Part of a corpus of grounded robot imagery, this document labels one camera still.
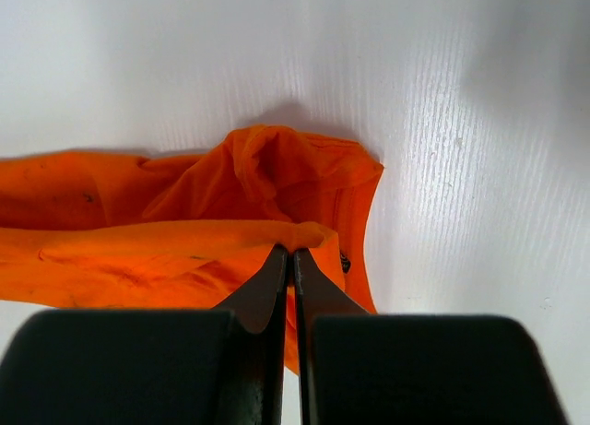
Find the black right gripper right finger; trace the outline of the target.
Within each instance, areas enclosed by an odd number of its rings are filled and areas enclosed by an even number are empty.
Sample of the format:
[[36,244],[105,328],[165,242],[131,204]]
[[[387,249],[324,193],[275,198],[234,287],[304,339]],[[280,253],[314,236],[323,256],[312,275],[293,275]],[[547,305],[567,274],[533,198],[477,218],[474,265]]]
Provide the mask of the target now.
[[370,314],[294,255],[305,424],[563,424],[527,331],[497,315]]

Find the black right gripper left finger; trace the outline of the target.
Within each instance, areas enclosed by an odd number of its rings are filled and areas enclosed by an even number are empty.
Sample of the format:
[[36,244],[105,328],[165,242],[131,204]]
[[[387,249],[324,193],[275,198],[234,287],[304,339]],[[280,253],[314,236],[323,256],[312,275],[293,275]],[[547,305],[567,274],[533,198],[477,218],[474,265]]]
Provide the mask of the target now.
[[209,310],[47,310],[1,363],[5,424],[278,424],[287,250]]

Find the orange t shirt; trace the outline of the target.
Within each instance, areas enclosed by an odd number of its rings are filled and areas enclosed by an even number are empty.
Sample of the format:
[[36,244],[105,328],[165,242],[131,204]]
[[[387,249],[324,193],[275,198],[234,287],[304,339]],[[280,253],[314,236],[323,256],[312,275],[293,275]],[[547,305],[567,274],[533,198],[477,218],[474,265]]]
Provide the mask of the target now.
[[210,309],[273,246],[306,248],[368,312],[364,235],[383,165],[361,144],[256,125],[204,154],[69,151],[1,164],[1,297]]

